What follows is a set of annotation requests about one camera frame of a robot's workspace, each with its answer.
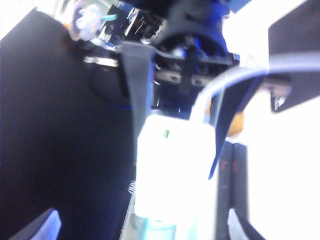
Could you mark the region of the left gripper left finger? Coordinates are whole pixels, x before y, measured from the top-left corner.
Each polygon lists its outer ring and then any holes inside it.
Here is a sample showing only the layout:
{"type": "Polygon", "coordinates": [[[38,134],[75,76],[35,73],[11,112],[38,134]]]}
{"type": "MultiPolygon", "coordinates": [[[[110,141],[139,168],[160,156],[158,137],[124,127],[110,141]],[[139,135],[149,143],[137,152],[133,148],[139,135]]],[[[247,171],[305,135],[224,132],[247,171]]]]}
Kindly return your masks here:
{"type": "Polygon", "coordinates": [[[59,212],[48,208],[9,240],[57,240],[62,227],[59,212]]]}

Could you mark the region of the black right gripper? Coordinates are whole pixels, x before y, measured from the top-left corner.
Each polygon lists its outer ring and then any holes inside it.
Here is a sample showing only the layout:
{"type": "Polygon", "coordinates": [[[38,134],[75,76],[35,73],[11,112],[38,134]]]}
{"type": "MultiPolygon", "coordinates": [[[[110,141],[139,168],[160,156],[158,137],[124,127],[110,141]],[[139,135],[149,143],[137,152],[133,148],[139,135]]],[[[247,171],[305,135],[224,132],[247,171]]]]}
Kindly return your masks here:
{"type": "MultiPolygon", "coordinates": [[[[179,85],[187,64],[187,49],[178,44],[171,50],[155,49],[151,42],[130,36],[124,39],[112,35],[111,42],[94,38],[83,43],[83,61],[111,72],[110,85],[127,87],[132,107],[133,133],[138,136],[148,115],[153,100],[153,79],[159,84],[179,85]]],[[[191,75],[193,87],[203,87],[215,76],[237,65],[231,53],[225,55],[206,53],[196,49],[195,72],[191,75]]],[[[237,113],[247,106],[266,74],[258,75],[225,89],[215,125],[215,158],[208,175],[214,176],[223,150],[224,142],[237,113]]]]}

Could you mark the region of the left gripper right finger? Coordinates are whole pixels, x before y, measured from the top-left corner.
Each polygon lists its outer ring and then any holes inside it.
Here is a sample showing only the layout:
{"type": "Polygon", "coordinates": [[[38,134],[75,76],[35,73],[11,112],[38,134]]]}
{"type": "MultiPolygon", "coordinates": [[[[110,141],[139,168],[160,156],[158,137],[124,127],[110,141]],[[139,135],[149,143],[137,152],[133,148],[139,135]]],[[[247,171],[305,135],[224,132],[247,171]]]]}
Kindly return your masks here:
{"type": "Polygon", "coordinates": [[[230,208],[227,218],[231,240],[265,240],[250,222],[235,208],[230,208]]]}

